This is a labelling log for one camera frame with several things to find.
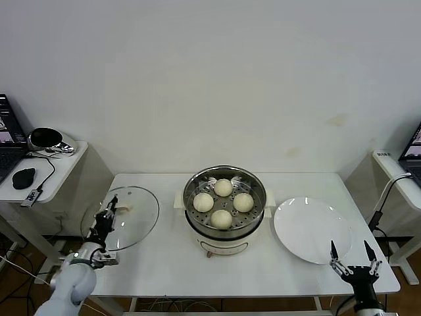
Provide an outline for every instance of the small white table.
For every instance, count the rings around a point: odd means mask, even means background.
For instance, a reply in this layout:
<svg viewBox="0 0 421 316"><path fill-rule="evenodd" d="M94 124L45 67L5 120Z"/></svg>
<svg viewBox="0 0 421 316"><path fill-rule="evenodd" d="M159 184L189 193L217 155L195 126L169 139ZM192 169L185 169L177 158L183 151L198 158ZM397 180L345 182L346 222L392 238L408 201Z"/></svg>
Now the small white table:
<svg viewBox="0 0 421 316"><path fill-rule="evenodd" d="M376 150L373 152L374 160L389 178L406 173L397 161L399 155L400 153L397 151ZM402 179L396 182L395 186L415 211L421 211L421 188L412 179ZM389 247L393 252L393 255L390 256L390 265L400 267L410 285L420 284L407 257L421 248L421 233L414 236L402 248L396 242L390 242Z"/></svg>
<svg viewBox="0 0 421 316"><path fill-rule="evenodd" d="M39 196L37 203L47 203L51 201L63 182L67 179L68 175L72 172L76 163L80 160L87 149L87 142L77 142L78 149L75 154L70 157L61 159L50 158L50 162L54 164L56 171L43 185L43 192ZM12 186L12 176L16 171L35 168L36 175L34 183L26 189L15 190ZM28 196L28 194L34 188L37 188L41 182L47 178L47 176L53 170L52 166L46 159L32 158L23 159L14 170L8 175L6 179L0 184L0 209L1 216L13 226L23 237L25 237L31 244L33 244L40 252L42 252L50 261L57 262L61 256L59 251L54 248L38 231L37 228L27 218L27 213L31 211L28 208L20 208L12 206L13 203L22 203Z"/></svg>
<svg viewBox="0 0 421 316"><path fill-rule="evenodd" d="M360 211L337 174L256 174L276 203L290 197L308 196L327 201L347 218L353 247L343 262L366 265L364 240L384 262L374 288L377 293L400 289L393 271L369 231ZM329 265L315 265L294 256L277 239L272 219L264 219L253 245L233 256L213 256L193 242L186 219L173 209L174 195L191 174L118 174L111 189L142 186L151 190L161 207L152 232L140 243L119 253L116 266L96 270L97 286L92 295L98 303L109 297L297 297L352 294ZM108 308L120 315L115 305Z"/></svg>

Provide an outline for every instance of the robotic hand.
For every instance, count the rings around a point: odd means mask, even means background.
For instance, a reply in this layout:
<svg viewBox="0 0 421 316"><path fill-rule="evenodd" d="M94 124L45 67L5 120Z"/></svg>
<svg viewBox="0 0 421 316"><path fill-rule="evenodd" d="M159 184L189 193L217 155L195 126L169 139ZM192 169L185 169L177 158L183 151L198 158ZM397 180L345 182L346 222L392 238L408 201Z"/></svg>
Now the robotic hand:
<svg viewBox="0 0 421 316"><path fill-rule="evenodd" d="M374 250L364 241L366 253L371 264L367 266L348 266L346 267L339 260L334 241L331 241L330 255L332 260L330 266L344 280L349 283L354 290L357 304L354 306L357 316L386 316L396 315L395 313L386 314L383 305L377 300L373 284L379 279L379 269L382 261L378 261Z"/></svg>
<svg viewBox="0 0 421 316"><path fill-rule="evenodd" d="M95 216L95 226L78 252L64 260L61 270L51 280L53 295L36 312L36 316L75 316L84 300L97 284L95 269L117 265L116 253L105 250L105 239L114 230L116 196L107 207Z"/></svg>

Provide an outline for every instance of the metal steamer tray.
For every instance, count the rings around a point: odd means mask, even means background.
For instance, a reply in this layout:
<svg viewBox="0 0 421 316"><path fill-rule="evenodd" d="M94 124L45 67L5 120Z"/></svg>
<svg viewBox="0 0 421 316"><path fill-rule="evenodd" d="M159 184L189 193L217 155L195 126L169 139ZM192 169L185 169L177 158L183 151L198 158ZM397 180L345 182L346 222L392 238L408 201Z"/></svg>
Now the metal steamer tray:
<svg viewBox="0 0 421 316"><path fill-rule="evenodd" d="M228 179L233 185L233 192L227 197L214 193L214 185L219 179ZM206 213L195 210L194 197L199 193L208 193L214 200L213 208ZM248 213L234 209L237 194L248 193L254 200L254 206ZM252 233L262 221L266 205L266 191L262 182L252 173L232 166L216 166L200 171L193 176L184 188L183 201L189 224L199 233L215 240L237 240ZM220 230L211 225L213 212L225 209L232 215L232 225L227 230Z"/></svg>

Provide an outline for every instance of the laptop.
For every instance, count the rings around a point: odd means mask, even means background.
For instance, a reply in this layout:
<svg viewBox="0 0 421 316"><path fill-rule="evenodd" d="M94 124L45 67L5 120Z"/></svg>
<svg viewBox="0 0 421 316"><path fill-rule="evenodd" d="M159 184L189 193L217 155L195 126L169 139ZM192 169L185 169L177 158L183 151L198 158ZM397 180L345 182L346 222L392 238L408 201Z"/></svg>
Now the laptop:
<svg viewBox="0 0 421 316"><path fill-rule="evenodd" d="M399 158L399 164L412 173L414 181L421 187L421 124Z"/></svg>
<svg viewBox="0 0 421 316"><path fill-rule="evenodd" d="M0 94L0 183L27 152L25 134L6 95Z"/></svg>

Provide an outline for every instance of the computer mouse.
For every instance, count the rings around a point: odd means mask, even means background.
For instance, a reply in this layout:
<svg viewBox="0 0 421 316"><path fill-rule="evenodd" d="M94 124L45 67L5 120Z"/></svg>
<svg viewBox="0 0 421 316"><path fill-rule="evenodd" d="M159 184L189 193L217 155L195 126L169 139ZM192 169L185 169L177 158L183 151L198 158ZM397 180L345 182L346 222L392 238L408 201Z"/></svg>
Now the computer mouse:
<svg viewBox="0 0 421 316"><path fill-rule="evenodd" d="M35 168L23 169L16 172L12 177L13 188L22 190L34 183Z"/></svg>

